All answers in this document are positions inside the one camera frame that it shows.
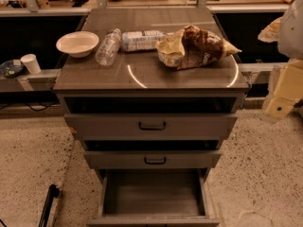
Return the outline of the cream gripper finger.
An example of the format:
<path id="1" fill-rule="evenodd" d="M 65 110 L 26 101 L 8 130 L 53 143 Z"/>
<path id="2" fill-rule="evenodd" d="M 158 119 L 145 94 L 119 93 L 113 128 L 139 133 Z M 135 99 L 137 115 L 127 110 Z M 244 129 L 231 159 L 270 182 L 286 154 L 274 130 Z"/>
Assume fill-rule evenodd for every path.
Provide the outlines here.
<path id="1" fill-rule="evenodd" d="M 282 119 L 286 117 L 294 108 L 294 101 L 281 97 L 266 98 L 264 101 L 264 111 L 267 115 Z"/>

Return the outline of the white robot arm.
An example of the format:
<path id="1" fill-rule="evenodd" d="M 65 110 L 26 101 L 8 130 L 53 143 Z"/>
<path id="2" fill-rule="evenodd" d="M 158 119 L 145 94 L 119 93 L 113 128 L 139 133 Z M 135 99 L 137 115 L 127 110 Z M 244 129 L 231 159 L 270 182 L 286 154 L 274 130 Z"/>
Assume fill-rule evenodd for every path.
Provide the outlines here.
<path id="1" fill-rule="evenodd" d="M 303 98 L 303 0 L 294 0 L 283 14 L 277 46 L 290 60 L 279 70 L 265 113 L 282 119 Z"/>

